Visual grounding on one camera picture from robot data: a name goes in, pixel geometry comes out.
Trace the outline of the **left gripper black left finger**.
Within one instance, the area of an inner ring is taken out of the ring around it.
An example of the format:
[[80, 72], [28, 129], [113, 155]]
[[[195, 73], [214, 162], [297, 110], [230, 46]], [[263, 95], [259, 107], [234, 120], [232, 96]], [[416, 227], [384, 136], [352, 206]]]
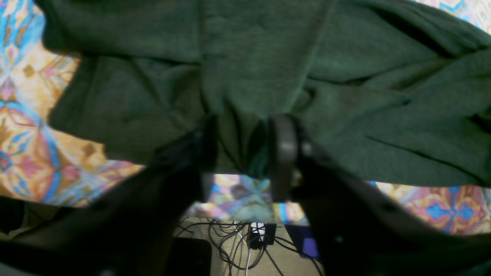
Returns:
[[211, 193], [215, 115], [89, 206], [1, 243], [2, 276], [160, 276], [173, 231]]

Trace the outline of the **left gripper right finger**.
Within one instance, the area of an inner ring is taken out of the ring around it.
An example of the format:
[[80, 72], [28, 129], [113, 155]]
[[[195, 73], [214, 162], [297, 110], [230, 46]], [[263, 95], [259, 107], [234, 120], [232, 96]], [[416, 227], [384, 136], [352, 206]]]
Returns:
[[490, 234], [436, 230], [342, 168], [293, 117], [267, 126], [272, 199], [301, 206], [327, 276], [490, 275]]

